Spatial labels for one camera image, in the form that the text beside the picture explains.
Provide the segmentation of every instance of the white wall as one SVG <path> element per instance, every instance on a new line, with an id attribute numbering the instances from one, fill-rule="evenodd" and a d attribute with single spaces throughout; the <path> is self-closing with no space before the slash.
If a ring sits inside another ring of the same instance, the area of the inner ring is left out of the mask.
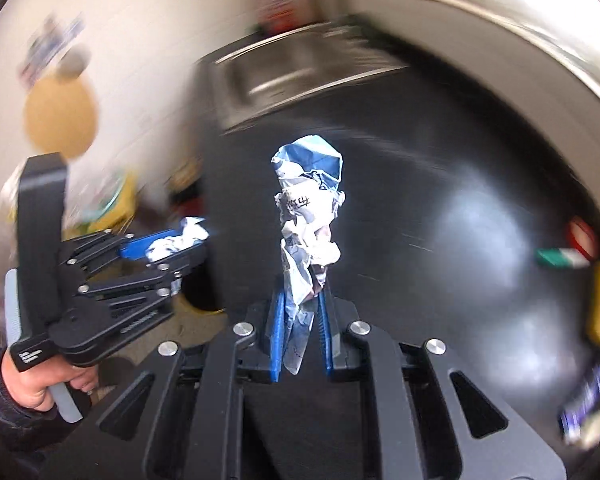
<path id="1" fill-rule="evenodd" d="M 23 131 L 27 91 L 16 72 L 50 13 L 65 25 L 81 13 L 86 28 L 77 43 L 92 54 L 85 77 L 98 101 L 99 129 L 72 174 L 125 166 L 160 203 L 171 170 L 194 153 L 194 64 L 246 35 L 254 8 L 253 0 L 8 0 L 0 12 L 0 188 L 36 153 Z"/>
<path id="2" fill-rule="evenodd" d="M 600 208 L 600 100 L 567 69 L 503 28 L 439 2 L 351 0 L 351 5 L 511 105 L 557 148 Z"/>

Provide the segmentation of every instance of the black jacket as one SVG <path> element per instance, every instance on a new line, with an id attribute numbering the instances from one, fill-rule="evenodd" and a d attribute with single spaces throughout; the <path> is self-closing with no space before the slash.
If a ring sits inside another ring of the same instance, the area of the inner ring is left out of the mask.
<path id="1" fill-rule="evenodd" d="M 60 442 L 71 430 L 62 420 L 56 407 L 49 412 L 37 412 L 17 405 L 11 399 L 2 380 L 0 348 L 0 473 L 2 478 L 34 478 L 50 446 Z M 9 453 L 23 470 L 18 476 L 5 471 L 4 457 Z"/>

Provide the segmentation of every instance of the blue and white wrapper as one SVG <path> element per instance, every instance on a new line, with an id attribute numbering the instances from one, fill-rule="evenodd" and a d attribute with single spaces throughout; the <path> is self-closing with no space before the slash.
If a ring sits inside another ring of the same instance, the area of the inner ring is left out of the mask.
<path id="1" fill-rule="evenodd" d="M 280 250 L 285 282 L 283 363 L 297 374 L 315 313 L 302 304 L 314 298 L 326 281 L 326 267 L 338 261 L 330 224 L 345 195 L 338 190 L 342 156 L 319 136 L 306 136 L 282 146 L 271 159 L 282 191 L 275 196 L 280 211 Z"/>

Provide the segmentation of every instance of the human hand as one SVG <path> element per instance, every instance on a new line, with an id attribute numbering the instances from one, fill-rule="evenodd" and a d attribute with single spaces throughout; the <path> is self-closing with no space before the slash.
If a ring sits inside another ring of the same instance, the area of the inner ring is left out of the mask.
<path id="1" fill-rule="evenodd" d="M 39 365 L 19 372 L 11 353 L 7 350 L 2 358 L 2 380 L 11 398 L 23 408 L 48 412 L 55 404 L 49 386 L 69 383 L 72 388 L 90 392 L 98 385 L 98 366 L 78 368 L 62 356 L 54 356 Z"/>

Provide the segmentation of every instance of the crumpled plastic packaging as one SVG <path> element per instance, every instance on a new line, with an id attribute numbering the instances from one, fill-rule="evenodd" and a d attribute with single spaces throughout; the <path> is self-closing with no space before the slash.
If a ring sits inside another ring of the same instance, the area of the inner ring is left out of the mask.
<path id="1" fill-rule="evenodd" d="M 187 216 L 180 221 L 182 234 L 180 236 L 167 236 L 154 240 L 146 250 L 146 257 L 150 262 L 156 262 L 177 252 L 193 247 L 193 245 L 209 238 L 209 233 L 200 225 L 204 218 Z M 182 286 L 182 278 L 171 282 L 171 295 L 175 296 Z"/>
<path id="2" fill-rule="evenodd" d="M 285 287 L 283 363 L 297 374 L 315 313 L 303 303 L 320 293 L 326 267 L 338 261 L 330 224 L 345 195 L 338 190 L 342 156 L 320 136 L 306 136 L 280 147 L 271 159 L 282 191 L 275 196 L 280 210 L 280 250 Z"/>

